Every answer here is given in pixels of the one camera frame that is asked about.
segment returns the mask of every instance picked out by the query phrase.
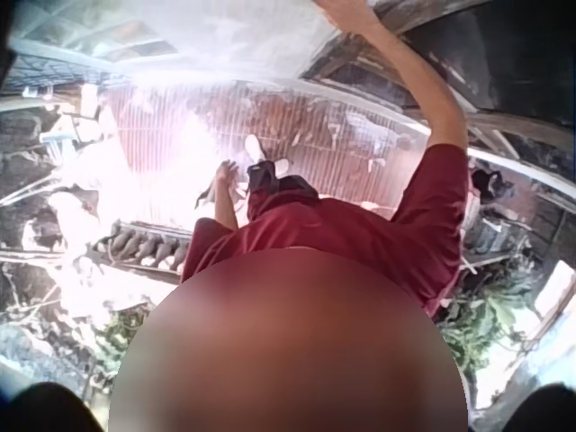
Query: green leaves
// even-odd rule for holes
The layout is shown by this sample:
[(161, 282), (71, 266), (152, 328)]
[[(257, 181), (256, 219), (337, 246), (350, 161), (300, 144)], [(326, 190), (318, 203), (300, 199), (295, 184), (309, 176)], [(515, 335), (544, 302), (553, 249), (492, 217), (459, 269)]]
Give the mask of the green leaves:
[(489, 267), (480, 286), (457, 291), (444, 321), (437, 324), (454, 360), (468, 374), (488, 364), (488, 350), (502, 335), (509, 335), (513, 344), (526, 337), (513, 329), (514, 310), (534, 308), (532, 287), (538, 278), (522, 259)]
[(499, 303), (497, 299), (494, 298), (488, 298), (488, 304), (496, 312), (496, 318), (503, 328), (509, 329), (516, 323), (516, 318), (514, 317), (511, 308)]

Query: white shoe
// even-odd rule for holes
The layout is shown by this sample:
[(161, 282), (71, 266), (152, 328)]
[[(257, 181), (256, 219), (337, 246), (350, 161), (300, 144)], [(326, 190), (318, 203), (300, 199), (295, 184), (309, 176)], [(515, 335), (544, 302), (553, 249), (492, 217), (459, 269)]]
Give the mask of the white shoe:
[(266, 155), (262, 150), (262, 145), (260, 144), (260, 141), (258, 140), (256, 135), (248, 135), (246, 137), (246, 141), (244, 141), (244, 147), (246, 149), (246, 152), (248, 153), (248, 155), (255, 164), (257, 164), (261, 160), (266, 159)]
[(290, 161), (283, 157), (274, 161), (274, 170), (276, 172), (276, 177), (284, 176), (290, 169)]

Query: fabric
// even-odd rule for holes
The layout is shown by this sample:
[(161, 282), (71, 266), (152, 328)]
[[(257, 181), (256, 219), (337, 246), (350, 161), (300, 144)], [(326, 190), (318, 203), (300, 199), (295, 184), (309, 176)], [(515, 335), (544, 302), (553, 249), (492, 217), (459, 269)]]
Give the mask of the fabric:
[(306, 189), (257, 189), (248, 201), (250, 223), (238, 231), (215, 220), (197, 221), (182, 281), (249, 252), (306, 247), (371, 267), (432, 316), (458, 274), (468, 178), (464, 151), (429, 148), (391, 220)]

